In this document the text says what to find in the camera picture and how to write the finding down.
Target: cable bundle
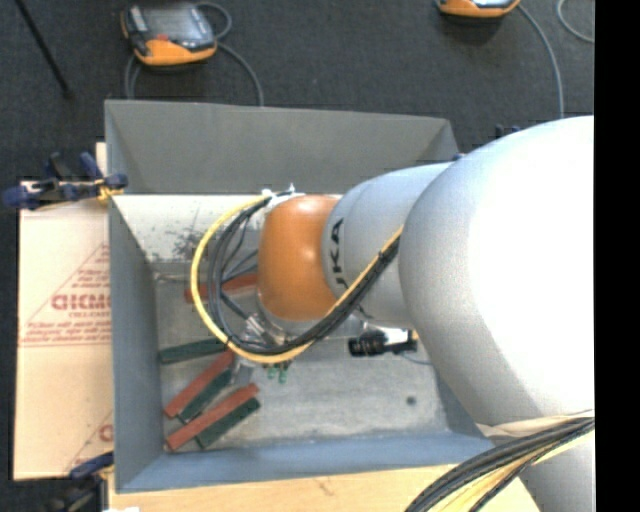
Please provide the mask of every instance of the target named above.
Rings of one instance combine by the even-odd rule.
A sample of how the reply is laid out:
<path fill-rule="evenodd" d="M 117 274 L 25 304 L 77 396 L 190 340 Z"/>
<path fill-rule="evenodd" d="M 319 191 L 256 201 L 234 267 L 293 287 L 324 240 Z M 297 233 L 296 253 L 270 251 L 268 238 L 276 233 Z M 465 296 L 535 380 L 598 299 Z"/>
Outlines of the cable bundle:
<path fill-rule="evenodd" d="M 406 512 L 477 512 L 528 467 L 595 429 L 595 418 L 570 419 L 516 439 L 456 466 L 427 487 Z"/>

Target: gray bin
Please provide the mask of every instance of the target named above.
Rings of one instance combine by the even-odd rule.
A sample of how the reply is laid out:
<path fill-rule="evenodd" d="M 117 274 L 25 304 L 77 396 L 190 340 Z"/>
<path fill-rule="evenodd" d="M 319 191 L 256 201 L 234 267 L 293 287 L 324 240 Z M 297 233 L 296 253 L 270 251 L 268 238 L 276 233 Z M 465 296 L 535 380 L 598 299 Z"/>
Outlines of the gray bin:
<path fill-rule="evenodd" d="M 119 492 L 457 463 L 491 446 L 432 366 L 352 358 L 346 324 L 297 358 L 286 384 L 255 368 L 262 407 L 215 449 L 164 448 L 175 424 L 163 405 L 207 364 L 167 368 L 157 357 L 209 336 L 182 300 L 199 234 L 239 194 L 290 183 L 341 194 L 391 170 L 447 161 L 457 151 L 447 121 L 107 101 L 106 134 L 108 172 L 130 178 L 110 209 Z M 412 357 L 428 360 L 422 347 Z"/>

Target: green wooden block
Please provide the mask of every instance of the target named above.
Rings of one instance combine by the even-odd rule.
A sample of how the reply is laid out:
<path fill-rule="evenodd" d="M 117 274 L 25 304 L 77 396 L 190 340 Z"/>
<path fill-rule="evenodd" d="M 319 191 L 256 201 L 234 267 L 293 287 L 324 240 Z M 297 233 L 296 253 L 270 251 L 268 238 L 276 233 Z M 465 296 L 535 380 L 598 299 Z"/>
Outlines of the green wooden block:
<path fill-rule="evenodd" d="M 173 364 L 189 361 L 198 357 L 224 352 L 227 346 L 217 338 L 194 341 L 176 347 L 168 347 L 160 351 L 161 364 Z"/>
<path fill-rule="evenodd" d="M 187 423 L 195 418 L 231 381 L 231 369 L 227 368 L 189 402 L 180 414 L 180 420 Z"/>
<path fill-rule="evenodd" d="M 256 398 L 247 400 L 237 409 L 227 414 L 224 418 L 216 421 L 213 425 L 207 427 L 195 437 L 200 448 L 207 448 L 218 439 L 220 439 L 229 430 L 235 427 L 245 418 L 256 412 L 260 408 L 260 402 Z"/>

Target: yellow cable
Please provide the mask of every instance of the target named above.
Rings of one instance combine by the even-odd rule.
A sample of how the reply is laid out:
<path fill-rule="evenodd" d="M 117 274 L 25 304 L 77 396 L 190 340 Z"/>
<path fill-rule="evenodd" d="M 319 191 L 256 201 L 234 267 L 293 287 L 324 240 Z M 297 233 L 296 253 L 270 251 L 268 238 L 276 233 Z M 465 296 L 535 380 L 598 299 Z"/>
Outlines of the yellow cable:
<path fill-rule="evenodd" d="M 204 324 L 208 327 L 208 329 L 216 338 L 218 338 L 222 343 L 227 345 L 227 347 L 233 350 L 236 354 L 261 364 L 276 364 L 276 363 L 288 361 L 289 359 L 292 359 L 300 355 L 302 352 L 304 352 L 309 346 L 311 346 L 313 342 L 310 341 L 308 343 L 305 343 L 304 345 L 293 347 L 290 350 L 283 352 L 282 354 L 255 354 L 253 352 L 248 352 L 242 347 L 239 347 L 232 340 L 230 340 L 229 337 L 215 324 L 215 322 L 209 315 L 208 311 L 204 307 L 204 304 L 202 303 L 202 297 L 200 297 L 198 269 L 200 267 L 200 262 L 202 260 L 202 256 L 204 255 L 207 244 L 209 243 L 209 240 L 211 240 L 213 235 L 220 229 L 220 227 L 236 214 L 240 213 L 241 211 L 247 208 L 250 208 L 251 206 L 254 206 L 260 203 L 261 201 L 264 201 L 269 197 L 271 196 L 270 195 L 258 196 L 222 214 L 209 227 L 209 229 L 205 232 L 203 237 L 200 239 L 200 243 L 196 247 L 195 253 L 193 255 L 193 261 L 191 263 L 191 295 L 193 296 L 193 303 L 196 308 L 196 311 L 198 312 L 198 315 L 200 315 L 200 318 L 202 319 Z M 391 239 L 387 241 L 387 243 L 382 248 L 382 251 L 385 251 L 400 236 L 401 233 L 402 233 L 402 228 L 398 229 L 398 231 L 394 233 L 393 237 L 391 237 Z M 333 312 L 338 306 L 340 306 L 340 304 L 342 304 L 347 299 L 349 294 L 355 289 L 355 287 L 360 283 L 360 281 L 364 279 L 364 276 L 371 269 L 371 267 L 373 267 L 373 265 L 376 264 L 377 260 L 378 260 L 377 256 L 371 260 L 371 262 L 360 273 L 358 278 L 351 284 L 351 286 L 347 289 L 347 291 L 345 291 L 337 300 L 337 302 L 329 309 L 326 315 L 329 315 L 331 312 Z"/>

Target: black connector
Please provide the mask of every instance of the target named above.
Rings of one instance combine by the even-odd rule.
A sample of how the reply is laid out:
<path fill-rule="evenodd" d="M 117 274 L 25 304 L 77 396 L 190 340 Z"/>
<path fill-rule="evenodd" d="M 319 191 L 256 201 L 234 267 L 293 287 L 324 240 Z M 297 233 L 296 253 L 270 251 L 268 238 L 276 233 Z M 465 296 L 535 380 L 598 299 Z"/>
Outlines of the black connector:
<path fill-rule="evenodd" d="M 415 352 L 417 342 L 407 334 L 407 341 L 402 343 L 387 343 L 384 331 L 368 331 L 357 338 L 349 338 L 349 353 L 354 357 L 377 356 L 386 352 L 399 354 L 405 351 Z"/>

